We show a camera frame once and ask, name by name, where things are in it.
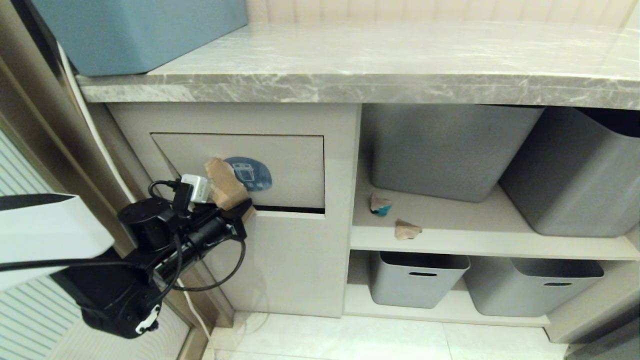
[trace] open shelf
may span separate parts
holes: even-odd
[[[516,318],[482,315],[477,312],[462,279],[433,309],[378,305],[373,302],[369,292],[367,264],[366,252],[351,251],[349,276],[344,296],[345,315],[528,327],[544,327],[550,323],[546,316]]]
[[[516,258],[640,259],[640,252],[626,236],[577,238],[536,233],[500,186],[480,203],[448,200],[375,188],[369,181],[368,168],[368,161],[360,158],[351,249]],[[369,211],[372,192],[393,201],[386,217]],[[415,239],[396,240],[398,218],[421,226],[422,233]]]

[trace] blue box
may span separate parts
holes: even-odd
[[[33,0],[80,74],[148,72],[248,22],[244,0]]]

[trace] gray storage bin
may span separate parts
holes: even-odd
[[[431,309],[468,268],[467,256],[374,251],[371,297],[381,305]]]
[[[367,104],[374,131],[372,183],[380,188],[480,202],[544,107]]]
[[[33,0],[80,74],[138,74],[247,24],[245,0]]]
[[[640,221],[640,112],[549,108],[500,184],[541,234],[625,234]]]
[[[465,282],[483,315],[542,316],[603,276],[593,260],[472,257]]]

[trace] white power cord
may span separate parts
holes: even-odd
[[[71,64],[69,64],[69,59],[67,58],[67,54],[65,53],[64,49],[62,49],[62,46],[60,45],[60,43],[58,43],[58,51],[60,52],[60,58],[62,59],[62,67],[65,70],[65,76],[67,77],[69,85],[71,86],[71,91],[74,94],[74,97],[76,98],[76,102],[78,103],[78,106],[80,107],[80,112],[84,117],[84,121],[86,121],[86,124],[89,127],[89,130],[91,131],[91,135],[93,136],[95,143],[98,145],[98,149],[100,149],[100,153],[104,157],[104,160],[107,162],[107,165],[109,166],[109,169],[111,170],[111,173],[113,174],[113,176],[116,178],[118,185],[120,185],[120,188],[127,196],[127,199],[129,199],[129,201],[132,203],[136,202],[136,197],[133,195],[133,193],[127,186],[127,184],[124,182],[124,179],[122,179],[122,176],[118,171],[118,168],[116,168],[116,165],[113,162],[113,158],[107,151],[107,148],[104,145],[104,142],[102,141],[102,137],[100,137],[100,133],[98,132],[98,129],[95,127],[93,117],[91,116],[89,109],[86,107],[86,102],[84,101],[84,97],[80,92],[80,88],[78,87],[76,77],[73,75],[73,72],[71,71]],[[178,285],[180,285],[180,287],[184,287],[184,284],[182,283],[180,278],[178,278],[177,282],[178,282]],[[202,318],[196,311],[195,307],[193,306],[189,293],[187,293],[186,291],[183,291],[183,294],[184,294],[184,297],[187,299],[187,304],[189,305],[189,309],[193,313],[193,316],[195,316],[196,319],[198,319],[198,322],[202,326],[202,330],[207,335],[207,339],[209,339],[211,337],[211,333],[213,332],[213,330],[209,332],[209,330],[207,329],[207,326],[204,324],[204,321],[202,320]]]
[[[133,193],[127,186],[127,184],[122,179],[122,176],[118,171],[118,168],[116,168],[115,163],[113,163],[113,158],[109,154],[109,151],[107,151],[107,147],[104,146],[104,142],[100,137],[100,133],[98,132],[98,129],[95,127],[95,123],[93,122],[93,117],[91,116],[91,113],[89,113],[89,109],[87,109],[86,107],[86,102],[84,101],[84,97],[80,92],[80,88],[78,87],[76,77],[73,75],[73,72],[71,71],[71,64],[69,64],[69,59],[67,58],[67,54],[65,53],[64,49],[62,49],[62,46],[60,45],[60,43],[58,43],[58,51],[60,52],[60,58],[62,59],[62,67],[65,69],[65,75],[67,77],[67,80],[69,81],[69,85],[71,85],[71,91],[74,94],[74,97],[76,98],[76,102],[80,107],[80,112],[84,117],[84,121],[86,121],[86,124],[89,127],[89,131],[91,131],[91,135],[93,136],[95,143],[98,145],[98,149],[100,149],[100,152],[102,153],[102,157],[107,162],[109,169],[111,169],[113,176],[116,178],[118,185],[120,185],[120,188],[127,196],[127,199],[129,199],[130,202],[136,202],[136,197],[133,195]]]
[[[184,287],[184,284],[182,283],[182,280],[180,280],[180,278],[178,278],[177,282],[178,282],[178,285],[181,288]],[[193,306],[193,303],[191,302],[191,297],[189,296],[189,293],[186,292],[186,291],[183,291],[182,293],[184,294],[184,297],[187,299],[187,304],[189,304],[189,309],[193,313],[193,316],[195,316],[196,319],[198,319],[198,322],[200,323],[200,326],[202,326],[202,330],[207,335],[207,339],[210,339],[211,338],[211,334],[213,333],[213,330],[211,332],[209,332],[209,330],[207,329],[207,326],[204,324],[204,321],[202,320],[202,318],[200,317],[200,315],[196,311],[195,307]]]

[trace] gray marble countertop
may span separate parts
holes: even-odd
[[[640,33],[499,22],[251,24],[91,102],[416,102],[640,109]]]

